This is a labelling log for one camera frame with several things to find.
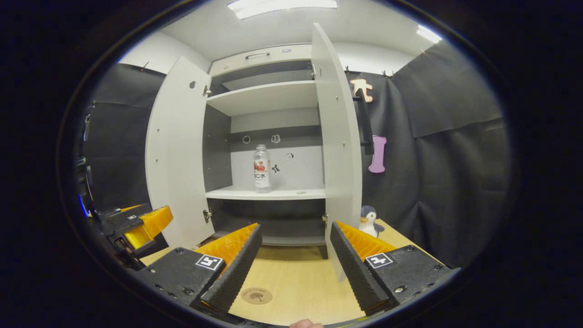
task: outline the bottle label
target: bottle label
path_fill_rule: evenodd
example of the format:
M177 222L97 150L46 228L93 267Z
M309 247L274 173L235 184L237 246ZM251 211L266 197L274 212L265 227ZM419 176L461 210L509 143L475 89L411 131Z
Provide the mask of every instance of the bottle label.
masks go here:
M255 187L265 188L271 186L269 181L271 162L269 160L256 159L253 161L253 167L255 169Z

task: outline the stuffed penguin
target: stuffed penguin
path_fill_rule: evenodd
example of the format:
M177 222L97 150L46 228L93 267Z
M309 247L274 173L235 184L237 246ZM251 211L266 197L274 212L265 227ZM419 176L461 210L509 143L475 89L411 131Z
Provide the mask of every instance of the stuffed penguin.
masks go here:
M362 206L360 209L360 225L359 230L366 232L367 234L378 238L378 233L385 231L382 225L374 223L377 219L377 212L372 206Z

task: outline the coaster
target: coaster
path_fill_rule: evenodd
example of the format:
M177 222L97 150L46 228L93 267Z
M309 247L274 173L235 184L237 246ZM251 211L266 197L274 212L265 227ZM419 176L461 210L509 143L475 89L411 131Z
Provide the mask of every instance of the coaster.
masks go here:
M251 304L265 304L273 298L268 290L256 287L245 289L241 292L241 297Z

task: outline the wooden desk surface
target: wooden desk surface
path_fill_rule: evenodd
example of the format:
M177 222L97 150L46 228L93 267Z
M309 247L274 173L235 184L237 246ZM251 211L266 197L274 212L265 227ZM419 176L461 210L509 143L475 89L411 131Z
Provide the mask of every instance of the wooden desk surface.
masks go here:
M415 245L382 220L376 223L385 227L380 239L397 248ZM150 265L169 251L161 250L142 261ZM330 324L364 316L348 280L335 279L332 263L322 259L317 247L262 246L241 290L251 287L267 289L273 299L254 305L238 296L229 313L285 326L306 318Z

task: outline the sticker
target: sticker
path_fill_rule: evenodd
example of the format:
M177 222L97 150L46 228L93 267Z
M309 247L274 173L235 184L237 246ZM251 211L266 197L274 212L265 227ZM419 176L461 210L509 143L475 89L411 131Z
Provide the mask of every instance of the sticker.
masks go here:
M371 173L382 173L385 171L385 144L387 139L385 137L380 137L378 135L373 135L373 162L368 167L368 171Z
M253 168L255 170L255 187L265 188L270 187L271 182L269 180L269 169L271 167L271 161L256 159L253 161Z
M367 90L372 90L373 86L368 84L365 79L354 79L350 80L350 83L354 84L354 95L359 89L362 89L364 95L364 101L369 103L373 101L373 97L367 94Z
M241 293L241 298L251 304L265 304L273 298L271 293L263 288L247 288Z
M385 253L368 256L366 260L373 269L393 263L393 260L391 260Z
M203 268L207 268L209 270L216 271L221 261L223 261L223 259L219 257L204 255L196 262L196 265Z

